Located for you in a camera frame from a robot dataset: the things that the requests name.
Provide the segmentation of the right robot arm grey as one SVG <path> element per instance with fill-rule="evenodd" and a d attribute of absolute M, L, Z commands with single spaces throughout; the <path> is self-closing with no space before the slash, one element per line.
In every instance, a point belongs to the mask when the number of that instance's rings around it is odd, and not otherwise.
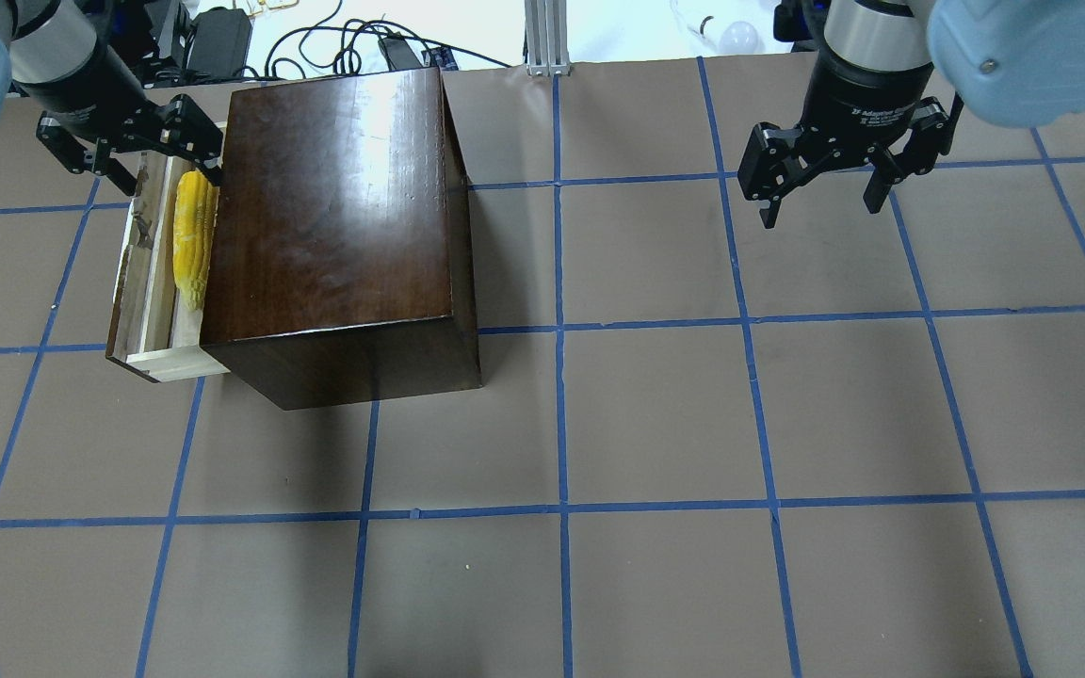
<path fill-rule="evenodd" d="M 737 168 L 766 229 L 825 172 L 870 168 L 877 214 L 950 154 L 965 112 L 1012 129 L 1085 113 L 1085 1 L 779 1 L 773 34 L 817 60 L 797 123 L 760 121 Z"/>

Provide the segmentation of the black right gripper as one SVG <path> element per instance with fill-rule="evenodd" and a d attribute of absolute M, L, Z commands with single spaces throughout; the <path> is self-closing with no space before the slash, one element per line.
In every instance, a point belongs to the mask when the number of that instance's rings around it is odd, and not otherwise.
<path fill-rule="evenodd" d="M 871 72 L 837 56 L 819 56 L 796 127 L 755 125 L 737 168 L 744 197 L 760 202 L 762 226 L 776 226 L 788 194 L 808 186 L 818 164 L 822 171 L 848 170 L 866 159 L 873 167 L 863 192 L 870 214 L 883 209 L 893 187 L 931 172 L 939 157 L 950 154 L 963 111 L 959 94 L 953 95 L 948 111 L 934 95 L 921 100 L 931 73 L 930 63 L 905 72 Z M 909 125 L 905 145 L 891 152 Z"/>

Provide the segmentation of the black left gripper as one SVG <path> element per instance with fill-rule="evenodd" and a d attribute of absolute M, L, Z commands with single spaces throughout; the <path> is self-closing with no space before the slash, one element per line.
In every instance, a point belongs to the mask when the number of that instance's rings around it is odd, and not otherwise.
<path fill-rule="evenodd" d="M 115 151 L 182 158 L 222 186 L 222 129 L 190 95 L 152 103 L 124 66 L 82 66 L 53 82 L 53 115 L 42 113 L 36 137 L 66 171 L 93 172 L 124 196 L 137 194 L 138 179 Z"/>

